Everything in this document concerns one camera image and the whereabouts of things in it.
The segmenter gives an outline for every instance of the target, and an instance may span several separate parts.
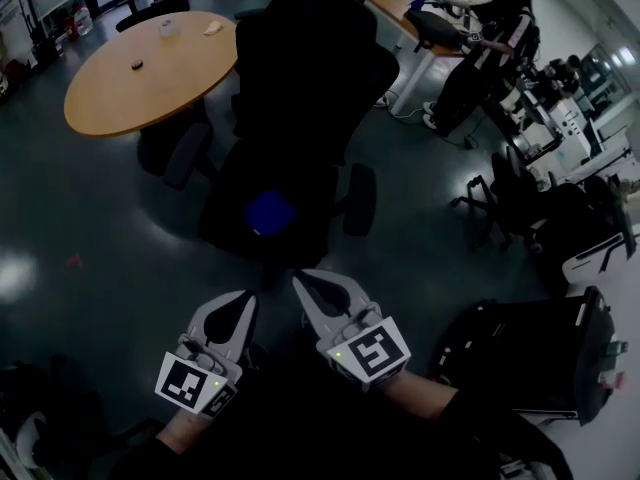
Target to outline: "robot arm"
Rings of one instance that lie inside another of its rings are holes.
[[[239,363],[257,308],[256,295],[246,290],[226,293],[198,308],[176,353],[165,354],[156,394],[205,419],[214,418],[238,391]]]
[[[362,392],[400,373],[411,353],[391,317],[383,318],[353,279],[323,270],[301,270],[293,286],[329,366]]]

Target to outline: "desk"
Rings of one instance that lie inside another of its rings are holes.
[[[409,10],[409,4],[411,1],[413,0],[367,0],[367,4],[384,14],[391,23],[412,39],[414,43],[417,43],[418,31],[416,30],[416,27],[409,23],[409,20],[404,16],[404,13]],[[441,10],[433,9],[433,11],[434,14],[443,16],[443,12]],[[460,25],[459,28],[462,28],[461,20],[458,20],[458,22],[452,22],[454,25]],[[425,71],[429,69],[429,66],[431,66],[436,57],[464,57],[464,53],[460,50],[440,45],[434,45],[431,49],[425,49],[424,57],[400,92],[398,99],[391,107],[391,114],[396,116],[400,113],[402,107],[407,102],[407,99],[409,99],[409,96],[411,96],[411,93],[413,93],[413,90],[422,78],[422,75],[424,75]]]
[[[160,36],[172,19],[176,35]],[[212,21],[223,29],[204,31]],[[233,69],[234,23],[208,12],[159,16],[125,30],[94,53],[67,90],[64,115],[69,126],[89,137],[113,137],[139,130],[190,106]],[[142,60],[134,71],[131,65]]]

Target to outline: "human hand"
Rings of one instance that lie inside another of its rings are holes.
[[[428,420],[436,420],[458,392],[406,370],[384,383],[381,391],[401,409]]]
[[[181,454],[200,439],[212,422],[213,418],[180,409],[156,439],[175,453]]]

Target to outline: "chair base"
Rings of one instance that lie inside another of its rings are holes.
[[[482,185],[482,190],[487,199],[486,203],[483,201],[477,201],[476,199],[470,197],[456,197],[449,204],[455,207],[460,203],[465,203],[474,208],[479,208],[480,210],[487,213],[487,221],[484,225],[484,228],[482,229],[482,232],[480,233],[478,239],[471,246],[473,251],[476,251],[480,249],[480,247],[487,244],[494,224],[498,226],[505,239],[504,242],[500,244],[500,250],[506,251],[513,243],[513,240],[511,239],[511,233],[509,233],[506,224],[502,221],[500,211],[498,209],[498,204],[493,198],[493,195],[491,194],[487,183],[484,181],[484,178],[482,176],[477,176],[476,178],[473,178],[467,186],[469,188],[473,188],[478,185]]]

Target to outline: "black pants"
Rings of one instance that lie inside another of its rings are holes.
[[[438,131],[449,135],[460,126],[489,95],[486,74],[466,58],[451,72],[438,98],[434,120]]]

